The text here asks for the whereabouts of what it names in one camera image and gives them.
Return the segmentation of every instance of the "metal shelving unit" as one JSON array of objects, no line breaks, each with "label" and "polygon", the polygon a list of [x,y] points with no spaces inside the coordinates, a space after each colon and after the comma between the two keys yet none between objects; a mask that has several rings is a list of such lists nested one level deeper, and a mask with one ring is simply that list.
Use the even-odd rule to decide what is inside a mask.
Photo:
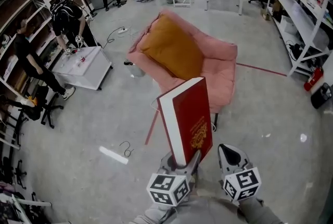
[{"label": "metal shelving unit", "polygon": [[[295,35],[284,32],[280,28],[280,23],[275,18],[273,18],[281,34],[281,37],[283,38],[283,41],[285,43],[292,64],[292,68],[289,71],[288,75],[290,76],[294,72],[298,72],[310,76],[312,73],[310,71],[310,68],[304,63],[304,61],[314,57],[329,55],[331,53],[331,51],[327,47],[324,50],[322,50],[321,48],[316,46],[313,42],[320,28],[321,23],[324,23],[326,26],[330,27],[333,31],[333,25],[324,18],[325,10],[329,0],[323,1],[321,9],[317,13],[314,11],[314,8],[310,5],[308,0],[298,0],[299,3],[296,0],[278,0],[278,1],[281,3],[285,11],[293,21],[295,27],[297,28],[304,42],[302,43]],[[303,4],[309,10],[309,12],[313,14],[313,16],[316,18],[315,23],[313,23],[311,17],[307,15],[307,13],[304,11],[304,9],[301,7],[300,4]],[[267,4],[266,12],[273,15],[272,8],[270,7],[269,3]],[[304,49],[298,59],[295,59],[295,57],[292,55],[292,52],[288,46],[288,41],[289,43],[290,41],[292,41],[295,44],[298,43],[304,45]],[[315,48],[317,51],[319,51],[319,53],[305,57],[310,47]]]},{"label": "metal shelving unit", "polygon": [[[37,6],[37,10],[27,19],[27,22],[31,21],[34,17],[37,15],[40,15],[42,19],[45,19],[44,22],[41,23],[40,27],[32,34],[29,38],[29,42],[33,42],[33,40],[38,36],[38,34],[47,26],[50,25],[51,17],[45,17],[45,14],[42,14],[42,9],[47,8],[50,9],[52,0],[26,0],[15,12],[14,14],[6,21],[6,23],[0,28],[0,34],[3,34],[5,30],[8,28],[8,26],[15,20],[15,18],[31,3],[33,2]],[[88,15],[91,19],[93,19],[92,15],[90,14],[90,11],[84,2],[84,0],[81,0],[84,9],[88,12]],[[5,62],[4,56],[8,49],[12,47],[12,43],[15,40],[16,34],[11,38],[11,40],[8,42],[6,47],[3,49],[3,51],[0,54],[0,62]],[[41,55],[42,52],[47,48],[47,46],[50,44],[51,41],[55,39],[55,35],[51,32],[49,36],[45,39],[45,42],[41,47],[37,49],[37,54]],[[51,61],[48,64],[48,67],[52,65],[52,63],[56,60],[56,57],[61,53],[61,49],[59,48],[58,51],[55,53],[55,55],[52,56]],[[10,67],[7,67],[6,72],[3,77],[0,77],[0,82],[4,84],[8,89],[10,89],[14,94],[16,94],[19,98],[22,98],[22,94],[16,90],[13,86],[8,84],[8,79],[14,70],[15,65],[18,63],[17,57],[15,57],[11,63]]]}]

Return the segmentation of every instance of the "black shirt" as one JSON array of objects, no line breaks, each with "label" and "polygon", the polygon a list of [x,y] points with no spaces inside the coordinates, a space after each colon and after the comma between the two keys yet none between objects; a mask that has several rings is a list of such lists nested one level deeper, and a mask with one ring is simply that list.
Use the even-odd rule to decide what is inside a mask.
[{"label": "black shirt", "polygon": [[76,5],[63,6],[53,17],[53,30],[56,36],[61,33],[67,34],[69,31],[78,35],[80,29],[79,18],[82,17],[81,9]]},{"label": "black shirt", "polygon": [[35,59],[36,63],[44,69],[44,64],[37,56],[36,51],[33,49],[30,42],[25,38],[23,34],[16,34],[16,38],[14,41],[14,49],[17,58],[19,59],[19,63],[23,67],[24,71],[28,74],[29,77],[33,77],[37,74],[37,70],[30,64],[27,59],[27,55],[32,55],[33,59]]}]

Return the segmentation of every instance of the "gold emblem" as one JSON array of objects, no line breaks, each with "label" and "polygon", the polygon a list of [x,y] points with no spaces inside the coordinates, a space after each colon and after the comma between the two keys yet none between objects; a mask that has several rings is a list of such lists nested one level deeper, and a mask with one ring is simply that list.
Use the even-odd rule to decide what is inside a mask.
[{"label": "gold emblem", "polygon": [[204,123],[191,139],[192,148],[200,149],[203,145],[203,139],[207,136],[207,123]]}]

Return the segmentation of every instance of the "concrete floor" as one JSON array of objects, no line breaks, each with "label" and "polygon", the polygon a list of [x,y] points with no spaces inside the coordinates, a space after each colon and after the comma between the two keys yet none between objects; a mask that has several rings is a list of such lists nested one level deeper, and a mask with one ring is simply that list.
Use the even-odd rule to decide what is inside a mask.
[{"label": "concrete floor", "polygon": [[[162,8],[173,10],[203,32],[238,45],[239,63],[287,73],[289,57],[274,23],[265,21],[257,4],[236,0],[195,0],[192,8],[173,8],[164,0],[130,0],[120,9],[100,11],[91,23],[94,36],[105,45],[108,34],[125,26],[130,32],[113,35],[105,48],[113,62],[102,91],[77,88],[65,109],[53,114],[55,129],[39,121],[24,124],[22,149],[28,172],[26,193],[53,204],[53,222],[80,224],[127,223],[151,204],[146,185],[160,159],[169,151],[158,116],[148,145],[144,145],[155,110],[150,103],[159,89],[149,76],[131,78],[124,67],[126,52]],[[200,165],[203,190],[220,180],[217,146],[227,143],[247,152],[262,177],[259,196],[286,223],[315,223],[323,208],[333,171],[329,145],[331,123],[321,117],[303,89],[303,78],[237,66],[233,102],[220,113],[214,146]],[[307,136],[300,141],[301,134]],[[123,154],[129,141],[129,163],[102,154],[104,146]]]}]

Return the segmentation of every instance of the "orange cushion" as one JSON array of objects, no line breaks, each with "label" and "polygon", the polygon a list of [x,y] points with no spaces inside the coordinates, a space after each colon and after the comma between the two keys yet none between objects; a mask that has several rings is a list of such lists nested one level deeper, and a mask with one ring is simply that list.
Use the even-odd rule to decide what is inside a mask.
[{"label": "orange cushion", "polygon": [[183,80],[199,77],[203,54],[193,38],[166,15],[155,21],[146,36],[141,51]]}]

